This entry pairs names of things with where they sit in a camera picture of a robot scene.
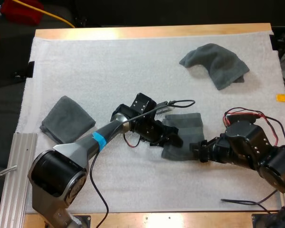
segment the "red wire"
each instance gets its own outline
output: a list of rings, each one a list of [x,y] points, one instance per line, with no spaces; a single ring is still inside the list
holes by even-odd
[[[270,122],[268,121],[268,119],[266,118],[266,116],[264,115],[264,113],[262,113],[261,111],[254,111],[253,110],[253,112],[256,112],[256,113],[248,113],[248,112],[242,112],[242,111],[244,111],[244,110],[247,110],[247,111],[250,111],[250,110],[248,110],[248,109],[246,109],[246,108],[241,108],[242,110],[240,110],[240,111],[234,111],[234,112],[230,112],[231,110],[234,110],[234,109],[238,109],[238,108],[232,108],[232,109],[230,109],[229,111],[227,111],[225,114],[224,114],[224,116],[223,116],[223,123],[224,123],[224,125],[227,127],[227,126],[230,126],[230,121],[226,118],[226,115],[227,114],[232,114],[232,115],[235,115],[235,114],[256,114],[256,115],[258,115],[259,117],[262,117],[262,118],[264,118],[264,120],[266,121],[266,123],[269,125],[269,127],[271,128],[271,131],[272,131],[272,133],[273,133],[273,135],[274,135],[274,137],[275,137],[275,146],[277,146],[277,144],[278,144],[278,142],[279,142],[279,138],[278,138],[278,136],[277,136],[277,134],[276,134],[276,131],[274,130],[274,128],[273,128],[273,126],[270,124]]]
[[[126,144],[127,144],[128,146],[130,146],[131,148],[135,148],[136,146],[138,146],[139,142],[141,141],[141,139],[139,138],[138,143],[137,143],[135,146],[133,146],[133,145],[131,145],[131,144],[128,142],[128,140],[125,138],[125,134],[123,134],[123,136],[124,136],[123,139],[125,140]]]

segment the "blue tape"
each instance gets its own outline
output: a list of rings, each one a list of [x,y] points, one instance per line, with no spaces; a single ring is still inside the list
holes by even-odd
[[[97,132],[93,132],[92,135],[93,135],[93,138],[98,142],[98,144],[99,144],[99,151],[101,151],[105,147],[105,145],[106,145],[105,138],[101,134],[99,134]]]

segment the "folded gray towel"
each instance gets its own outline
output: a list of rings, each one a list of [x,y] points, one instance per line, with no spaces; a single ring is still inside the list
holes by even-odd
[[[244,82],[247,65],[235,53],[217,44],[206,44],[189,52],[180,64],[186,68],[203,65],[218,90],[234,82]]]
[[[200,113],[166,115],[162,123],[179,129],[178,136],[183,140],[183,146],[178,148],[166,144],[161,157],[172,161],[193,160],[190,143],[197,143],[205,139]]]
[[[79,104],[63,96],[42,121],[40,129],[62,144],[74,142],[94,125],[95,120]]]

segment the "metal bracket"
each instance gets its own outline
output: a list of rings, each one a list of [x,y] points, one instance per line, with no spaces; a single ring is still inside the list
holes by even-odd
[[[5,176],[0,204],[0,228],[23,226],[29,179],[27,174],[32,165],[37,143],[35,133],[15,133],[10,150],[7,169],[0,172]]]

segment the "table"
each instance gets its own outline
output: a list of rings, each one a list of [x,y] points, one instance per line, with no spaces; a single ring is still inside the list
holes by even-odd
[[[123,38],[177,37],[198,35],[238,34],[271,30],[269,23],[189,25],[163,27],[124,28],[65,28],[38,29],[35,36],[48,39],[99,40]],[[251,228],[253,212],[174,212],[174,213],[112,213],[101,225],[102,228]],[[89,214],[95,228],[104,214]],[[25,216],[25,228],[43,228],[44,221],[37,214]]]

